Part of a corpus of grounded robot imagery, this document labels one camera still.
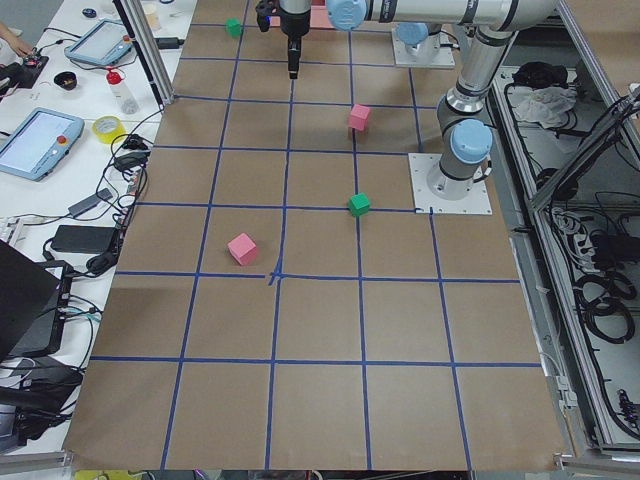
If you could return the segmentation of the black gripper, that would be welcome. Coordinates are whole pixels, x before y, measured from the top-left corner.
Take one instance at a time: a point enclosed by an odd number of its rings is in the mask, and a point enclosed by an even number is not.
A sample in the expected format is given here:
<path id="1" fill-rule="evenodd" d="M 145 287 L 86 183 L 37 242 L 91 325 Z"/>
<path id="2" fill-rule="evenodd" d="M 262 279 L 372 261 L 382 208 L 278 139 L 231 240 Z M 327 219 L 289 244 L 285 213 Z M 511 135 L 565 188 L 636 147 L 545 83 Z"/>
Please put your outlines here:
<path id="1" fill-rule="evenodd" d="M 288 74 L 291 80 L 298 79 L 301 54 L 302 38 L 300 36 L 289 36 L 287 39 L 287 63 Z"/>

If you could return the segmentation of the green cube near arm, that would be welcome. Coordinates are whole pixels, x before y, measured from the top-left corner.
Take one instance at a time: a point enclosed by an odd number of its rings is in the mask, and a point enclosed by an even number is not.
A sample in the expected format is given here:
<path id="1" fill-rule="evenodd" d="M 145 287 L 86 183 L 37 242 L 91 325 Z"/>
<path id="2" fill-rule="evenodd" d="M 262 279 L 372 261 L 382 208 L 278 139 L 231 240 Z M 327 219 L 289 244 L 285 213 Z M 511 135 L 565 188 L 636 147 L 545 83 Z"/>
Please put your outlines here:
<path id="1" fill-rule="evenodd" d="M 348 208 L 353 217 L 360 217 L 369 212 L 371 202 L 364 192 L 352 195 L 348 200 Z"/>

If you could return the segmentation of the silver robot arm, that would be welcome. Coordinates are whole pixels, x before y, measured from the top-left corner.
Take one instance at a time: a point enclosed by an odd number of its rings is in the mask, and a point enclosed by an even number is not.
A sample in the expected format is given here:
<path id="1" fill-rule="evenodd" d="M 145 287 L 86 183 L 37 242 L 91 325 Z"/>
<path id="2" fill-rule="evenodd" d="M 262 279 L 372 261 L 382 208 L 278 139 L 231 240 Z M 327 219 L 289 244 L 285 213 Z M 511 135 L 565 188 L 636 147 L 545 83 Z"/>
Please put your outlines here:
<path id="1" fill-rule="evenodd" d="M 415 22 L 477 26 L 459 83 L 467 90 L 489 85 L 513 33 L 546 19 L 555 1 L 327 1 L 329 21 L 338 30 L 362 23 Z"/>
<path id="2" fill-rule="evenodd" d="M 493 134 L 479 119 L 484 100 L 513 38 L 546 19 L 555 1 L 434 1 L 430 20 L 473 26 L 468 56 L 454 87 L 438 106 L 444 150 L 427 175 L 430 190 L 451 201 L 465 198 L 493 145 Z"/>

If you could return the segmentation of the person hand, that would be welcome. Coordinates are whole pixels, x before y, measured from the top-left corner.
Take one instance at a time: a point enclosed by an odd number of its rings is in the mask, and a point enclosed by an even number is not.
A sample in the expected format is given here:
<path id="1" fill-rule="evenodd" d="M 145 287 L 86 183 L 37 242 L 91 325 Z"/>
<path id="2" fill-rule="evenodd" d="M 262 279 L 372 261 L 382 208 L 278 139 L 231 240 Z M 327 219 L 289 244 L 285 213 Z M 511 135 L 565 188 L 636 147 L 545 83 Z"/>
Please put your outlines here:
<path id="1" fill-rule="evenodd" d="M 33 46 L 21 38 L 16 30 L 0 22 L 0 37 L 20 57 L 26 57 L 33 52 Z"/>

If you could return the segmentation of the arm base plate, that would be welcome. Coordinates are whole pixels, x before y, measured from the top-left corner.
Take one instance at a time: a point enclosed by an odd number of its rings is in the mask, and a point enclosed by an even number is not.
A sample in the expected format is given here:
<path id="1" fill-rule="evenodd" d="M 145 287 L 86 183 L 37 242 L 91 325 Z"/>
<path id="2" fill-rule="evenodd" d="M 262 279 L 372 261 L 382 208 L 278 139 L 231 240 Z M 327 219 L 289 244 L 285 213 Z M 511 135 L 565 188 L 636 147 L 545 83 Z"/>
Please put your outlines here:
<path id="1" fill-rule="evenodd" d="M 441 154 L 410 153 L 409 173 L 414 211 L 435 215 L 491 215 L 492 207 L 484 180 L 477 166 L 467 180 L 452 180 L 440 169 Z"/>
<path id="2" fill-rule="evenodd" d="M 394 62 L 398 67 L 446 69 L 455 67 L 455 43 L 437 23 L 403 22 L 392 30 Z"/>

